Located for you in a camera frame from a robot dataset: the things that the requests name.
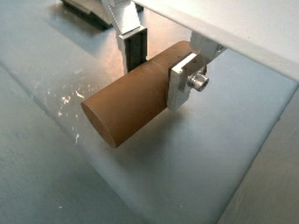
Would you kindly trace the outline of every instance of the gray floor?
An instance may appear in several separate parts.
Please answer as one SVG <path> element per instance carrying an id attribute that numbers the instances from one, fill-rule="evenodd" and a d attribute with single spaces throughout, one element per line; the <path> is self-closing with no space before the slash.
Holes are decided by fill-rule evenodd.
<path id="1" fill-rule="evenodd" d="M 148 58 L 190 39 L 191 31 L 150 10 L 140 17 Z M 0 19 L 0 66 L 134 213 L 154 224 L 217 223 L 297 83 L 227 50 L 210 65 L 204 92 L 112 150 L 80 102 L 123 75 L 114 30 L 99 31 L 54 0 L 3 1 Z"/>
<path id="2" fill-rule="evenodd" d="M 0 223 L 143 223 L 0 68 Z"/>

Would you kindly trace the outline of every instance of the scratch mark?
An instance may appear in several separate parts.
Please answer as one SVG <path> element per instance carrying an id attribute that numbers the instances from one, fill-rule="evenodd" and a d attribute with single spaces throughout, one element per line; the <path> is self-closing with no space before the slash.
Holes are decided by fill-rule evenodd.
<path id="1" fill-rule="evenodd" d="M 82 94 L 78 92 L 78 90 L 76 90 L 76 95 L 78 95 L 79 98 L 84 99 L 84 95 L 82 95 Z"/>

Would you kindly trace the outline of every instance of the scratch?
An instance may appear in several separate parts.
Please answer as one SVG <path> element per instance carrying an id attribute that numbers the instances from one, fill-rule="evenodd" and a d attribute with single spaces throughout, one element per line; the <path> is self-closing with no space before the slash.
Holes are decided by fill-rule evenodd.
<path id="1" fill-rule="evenodd" d="M 241 205 L 241 203 L 242 203 L 242 200 L 243 200 L 243 194 L 241 193 L 239 196 L 238 196 L 238 204 L 237 204 L 237 209 L 235 209 L 235 211 L 239 210 L 239 205 Z"/>
<path id="2" fill-rule="evenodd" d="M 291 132 L 291 134 L 289 135 L 289 137 L 291 137 L 293 136 L 293 134 L 295 133 L 295 131 L 299 129 L 299 127 L 297 127 L 295 129 L 294 129 L 294 131 Z"/>
<path id="3" fill-rule="evenodd" d="M 78 90 L 76 90 L 76 95 L 78 95 L 79 98 L 84 99 L 84 95 L 82 95 L 82 94 L 78 92 Z"/>

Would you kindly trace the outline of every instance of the metal mount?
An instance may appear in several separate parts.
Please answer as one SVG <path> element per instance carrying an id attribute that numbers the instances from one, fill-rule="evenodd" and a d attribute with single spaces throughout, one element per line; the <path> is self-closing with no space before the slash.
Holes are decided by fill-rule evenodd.
<path id="1" fill-rule="evenodd" d="M 147 29 L 140 25 L 136 4 L 127 0 L 103 0 L 116 29 L 118 49 L 123 54 L 124 73 L 146 62 Z"/>
<path id="2" fill-rule="evenodd" d="M 170 69 L 167 108 L 172 111 L 187 102 L 192 88 L 200 92 L 207 87 L 207 65 L 227 49 L 196 32 L 191 34 L 191 48 L 199 53 L 190 53 Z"/>

